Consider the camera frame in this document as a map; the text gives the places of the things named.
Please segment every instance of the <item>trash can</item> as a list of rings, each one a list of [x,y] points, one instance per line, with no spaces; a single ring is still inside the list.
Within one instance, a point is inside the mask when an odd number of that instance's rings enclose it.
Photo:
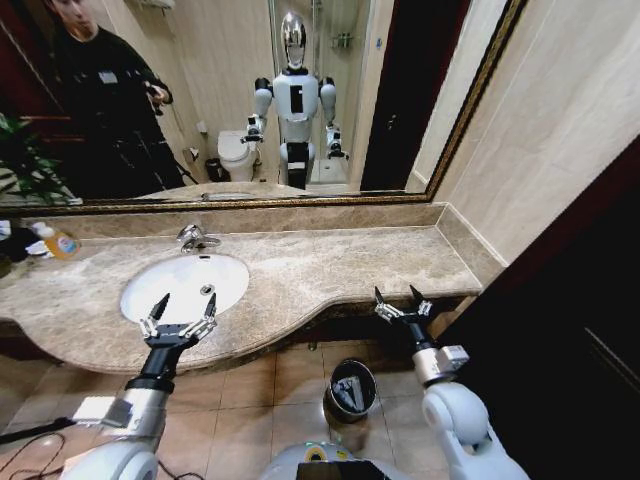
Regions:
[[[376,381],[366,365],[349,358],[331,374],[324,394],[324,406],[339,422],[354,423],[364,418],[376,399]]]
[[[216,182],[228,182],[231,177],[229,176],[229,172],[227,172],[220,162],[219,158],[210,158],[206,162],[204,162],[204,166],[207,169],[207,174],[209,175],[209,179]]]

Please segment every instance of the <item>man in black clothing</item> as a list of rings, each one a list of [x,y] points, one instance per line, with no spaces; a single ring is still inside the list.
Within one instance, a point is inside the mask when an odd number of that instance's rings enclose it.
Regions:
[[[59,20],[54,55],[68,108],[95,152],[84,168],[96,180],[92,196],[184,186],[155,118],[173,102],[167,85],[125,40],[98,26],[87,0],[45,2]]]

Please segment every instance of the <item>toilet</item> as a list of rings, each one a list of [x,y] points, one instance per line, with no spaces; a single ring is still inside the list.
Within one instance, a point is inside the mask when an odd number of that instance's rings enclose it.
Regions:
[[[248,144],[240,142],[245,134],[244,130],[223,130],[218,135],[220,163],[232,182],[250,182],[253,178],[255,154]]]

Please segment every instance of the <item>white sink basin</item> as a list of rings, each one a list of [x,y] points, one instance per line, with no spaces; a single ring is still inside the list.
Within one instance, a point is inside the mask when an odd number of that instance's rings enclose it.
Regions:
[[[188,255],[157,263],[136,275],[125,288],[120,310],[129,320],[147,318],[167,293],[169,304],[159,323],[199,320],[213,289],[216,315],[237,303],[249,285],[249,270],[226,255]]]

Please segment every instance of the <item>gold mirror frame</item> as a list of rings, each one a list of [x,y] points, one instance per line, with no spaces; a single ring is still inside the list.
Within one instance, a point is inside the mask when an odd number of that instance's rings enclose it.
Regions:
[[[451,129],[445,147],[436,163],[425,193],[361,193],[323,197],[292,197],[274,199],[242,199],[217,201],[158,201],[158,200],[91,200],[83,205],[0,206],[1,218],[46,217],[58,215],[92,215],[114,213],[161,213],[196,210],[227,210],[265,207],[318,207],[336,205],[380,205],[394,203],[429,203],[460,146],[464,133],[500,61],[511,34],[528,0],[508,0],[478,67],[469,92]]]

